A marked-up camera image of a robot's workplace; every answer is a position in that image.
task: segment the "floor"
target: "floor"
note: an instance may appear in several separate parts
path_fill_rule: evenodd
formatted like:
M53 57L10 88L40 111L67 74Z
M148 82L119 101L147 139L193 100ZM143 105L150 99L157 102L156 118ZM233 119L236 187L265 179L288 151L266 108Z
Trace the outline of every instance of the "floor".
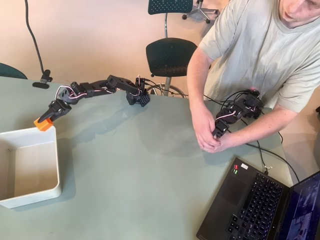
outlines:
M203 6L222 10L227 2L204 0ZM39 80L42 74L26 27L23 1L1 3L0 22L0 62L21 70L29 79ZM44 68L51 70L54 82L63 84L94 82L109 75L130 80L138 74L151 78L145 49L164 37L164 15L149 15L147 0L29 1L29 22ZM206 24L199 15L182 20L178 13L169 14L167 22L169 37L197 45L214 24ZM152 80L165 81L162 77ZM172 84L188 92L185 77L173 78ZM308 106L281 132L287 159L301 179L320 166L314 152L320 128L315 113L320 106L319 93L317 89Z

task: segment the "black chair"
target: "black chair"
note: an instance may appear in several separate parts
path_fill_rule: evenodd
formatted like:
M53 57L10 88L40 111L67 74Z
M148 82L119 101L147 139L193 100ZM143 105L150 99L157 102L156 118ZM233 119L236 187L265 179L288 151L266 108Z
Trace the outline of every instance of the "black chair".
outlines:
M3 63L0 63L0 77L27 79L26 75L24 75L21 71Z
M150 43L146 47L146 57L152 73L151 76L166 77L165 84L159 83L156 85L161 89L161 95L163 96L168 96L169 91L171 91L178 92L183 98L186 97L179 88L171 85L171 80L172 77L187 75L188 64L197 49L197 45L180 38L168 38L167 17L168 13L189 13L192 7L193 0L149 0L148 13L150 15L165 14L165 38ZM150 90L156 93L154 87L150 87L148 91Z

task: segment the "orange block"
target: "orange block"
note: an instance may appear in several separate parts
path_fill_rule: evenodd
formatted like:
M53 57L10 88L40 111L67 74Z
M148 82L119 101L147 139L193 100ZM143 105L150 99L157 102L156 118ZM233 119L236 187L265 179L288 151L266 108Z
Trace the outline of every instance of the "orange block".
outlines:
M47 118L41 123L39 123L38 120L39 118L35 120L33 123L40 131L43 131L43 132L47 131L49 128L51 128L51 126L54 125L53 122L50 120L50 118Z

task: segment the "tabletop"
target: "tabletop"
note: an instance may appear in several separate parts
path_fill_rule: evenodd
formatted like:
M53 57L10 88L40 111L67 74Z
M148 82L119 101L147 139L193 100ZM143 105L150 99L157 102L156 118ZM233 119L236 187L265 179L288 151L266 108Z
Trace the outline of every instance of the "tabletop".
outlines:
M0 133L34 127L58 87L0 77ZM220 109L206 104L215 114ZM234 158L263 170L259 151L246 145L202 151L183 98L152 95L147 106L130 106L118 91L81 100L54 125L62 194L0 207L1 239L195 240ZM260 145L285 156L277 134ZM271 177L292 186L284 162L267 153L263 158L273 166Z

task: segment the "chair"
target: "chair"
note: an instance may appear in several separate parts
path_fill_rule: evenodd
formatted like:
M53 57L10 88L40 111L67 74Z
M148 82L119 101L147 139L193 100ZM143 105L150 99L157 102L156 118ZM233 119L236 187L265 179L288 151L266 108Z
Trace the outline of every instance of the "chair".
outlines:
M27 79L26 75L24 75L21 71L3 63L0 63L0 77Z
M190 17L193 14L196 13L200 13L201 16L205 19L205 22L207 24L209 24L210 21L210 17L208 17L208 15L206 13L213 13L217 16L220 15L220 11L219 9L209 9L209 8L202 8L202 4L203 4L204 0L198 0L196 1L196 3L198 4L198 6L193 6L195 9L192 12L189 12L187 14L182 15L182 19L186 20L188 17Z
M156 85L161 89L163 96L168 96L171 89L178 92L183 98L186 97L179 88L171 85L171 80L172 77L187 75L188 64L197 45L188 40L168 37L167 17L168 13L188 13L192 7L193 0L149 0L148 13L150 15L165 14L165 38L152 42L146 47L151 76L166 77L165 84ZM148 91L152 89L156 92L154 87L150 87Z

